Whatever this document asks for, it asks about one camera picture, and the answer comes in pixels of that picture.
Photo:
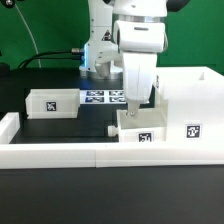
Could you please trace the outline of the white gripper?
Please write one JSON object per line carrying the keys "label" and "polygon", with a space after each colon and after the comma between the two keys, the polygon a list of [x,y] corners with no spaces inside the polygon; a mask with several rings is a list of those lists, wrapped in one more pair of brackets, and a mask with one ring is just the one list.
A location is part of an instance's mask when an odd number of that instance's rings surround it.
{"label": "white gripper", "polygon": [[122,58],[124,97],[128,115],[138,115],[139,104],[151,94],[157,65],[157,54],[164,51],[165,24],[117,20],[113,40]]}

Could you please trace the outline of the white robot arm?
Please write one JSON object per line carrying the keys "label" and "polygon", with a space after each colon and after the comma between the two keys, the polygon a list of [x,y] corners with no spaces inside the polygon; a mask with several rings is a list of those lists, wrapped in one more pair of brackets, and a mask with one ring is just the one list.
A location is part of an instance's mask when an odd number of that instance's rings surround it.
{"label": "white robot arm", "polygon": [[149,101],[157,55],[166,51],[166,17],[191,0],[88,0],[90,37],[80,66],[95,79],[123,78],[127,114]]}

